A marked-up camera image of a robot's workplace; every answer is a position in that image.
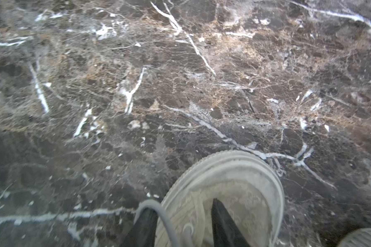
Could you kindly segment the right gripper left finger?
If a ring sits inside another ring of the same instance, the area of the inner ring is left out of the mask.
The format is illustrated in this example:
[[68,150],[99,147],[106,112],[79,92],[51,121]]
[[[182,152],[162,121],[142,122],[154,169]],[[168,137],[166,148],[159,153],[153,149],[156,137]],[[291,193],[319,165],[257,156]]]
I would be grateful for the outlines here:
[[154,247],[158,214],[146,209],[125,236],[121,247]]

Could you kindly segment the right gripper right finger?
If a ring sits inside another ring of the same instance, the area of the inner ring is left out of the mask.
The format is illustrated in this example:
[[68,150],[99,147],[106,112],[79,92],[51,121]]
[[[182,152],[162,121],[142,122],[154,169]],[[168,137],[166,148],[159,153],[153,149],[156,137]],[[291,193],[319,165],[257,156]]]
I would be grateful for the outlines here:
[[215,247],[250,247],[224,204],[217,198],[213,199],[211,218]]

